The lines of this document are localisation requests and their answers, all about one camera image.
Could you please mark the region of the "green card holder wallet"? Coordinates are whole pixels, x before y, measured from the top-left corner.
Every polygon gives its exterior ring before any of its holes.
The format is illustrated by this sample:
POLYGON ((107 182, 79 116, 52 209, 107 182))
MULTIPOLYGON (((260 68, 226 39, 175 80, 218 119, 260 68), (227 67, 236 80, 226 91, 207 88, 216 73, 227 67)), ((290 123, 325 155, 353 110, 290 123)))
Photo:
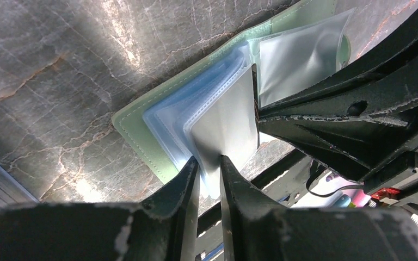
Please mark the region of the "green card holder wallet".
POLYGON ((187 160, 200 166, 202 195, 220 196, 219 156, 237 169, 259 146, 257 108, 296 94, 342 68, 353 10, 300 1, 246 29, 207 57, 119 110, 114 127, 163 182, 187 160))

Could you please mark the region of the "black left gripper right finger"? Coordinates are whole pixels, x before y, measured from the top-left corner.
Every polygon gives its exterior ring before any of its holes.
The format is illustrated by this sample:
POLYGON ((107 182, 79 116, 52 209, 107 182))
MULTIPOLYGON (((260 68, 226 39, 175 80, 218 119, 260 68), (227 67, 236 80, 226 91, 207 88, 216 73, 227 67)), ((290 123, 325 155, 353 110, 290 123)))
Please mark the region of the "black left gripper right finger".
POLYGON ((418 260, 418 227, 391 208, 287 208, 284 260, 418 260))

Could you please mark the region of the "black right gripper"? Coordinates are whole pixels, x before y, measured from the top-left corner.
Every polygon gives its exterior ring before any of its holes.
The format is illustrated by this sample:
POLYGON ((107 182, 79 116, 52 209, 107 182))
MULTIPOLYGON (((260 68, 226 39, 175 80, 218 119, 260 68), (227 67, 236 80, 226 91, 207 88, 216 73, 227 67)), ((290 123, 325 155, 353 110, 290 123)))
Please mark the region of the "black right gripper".
POLYGON ((418 215, 418 149, 398 157, 418 134, 418 107, 274 106, 260 110, 260 128, 350 181, 363 181, 393 160, 364 182, 364 193, 418 215))

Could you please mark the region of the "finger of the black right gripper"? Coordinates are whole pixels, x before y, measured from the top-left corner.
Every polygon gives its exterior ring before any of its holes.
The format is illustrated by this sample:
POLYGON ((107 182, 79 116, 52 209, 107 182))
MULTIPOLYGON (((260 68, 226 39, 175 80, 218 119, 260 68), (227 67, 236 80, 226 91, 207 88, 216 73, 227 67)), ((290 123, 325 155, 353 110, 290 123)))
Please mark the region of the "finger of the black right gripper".
POLYGON ((389 36, 344 69, 292 96, 260 109, 260 117, 327 94, 380 80, 418 57, 418 9, 389 36))

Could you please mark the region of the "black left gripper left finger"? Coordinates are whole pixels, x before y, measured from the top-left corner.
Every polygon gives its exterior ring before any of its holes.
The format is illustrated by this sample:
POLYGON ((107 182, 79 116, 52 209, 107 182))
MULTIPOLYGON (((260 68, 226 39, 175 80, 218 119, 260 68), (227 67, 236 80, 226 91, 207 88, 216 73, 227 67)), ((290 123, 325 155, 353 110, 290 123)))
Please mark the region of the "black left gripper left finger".
POLYGON ((0 210, 0 260, 194 260, 199 164, 141 202, 27 203, 0 210))

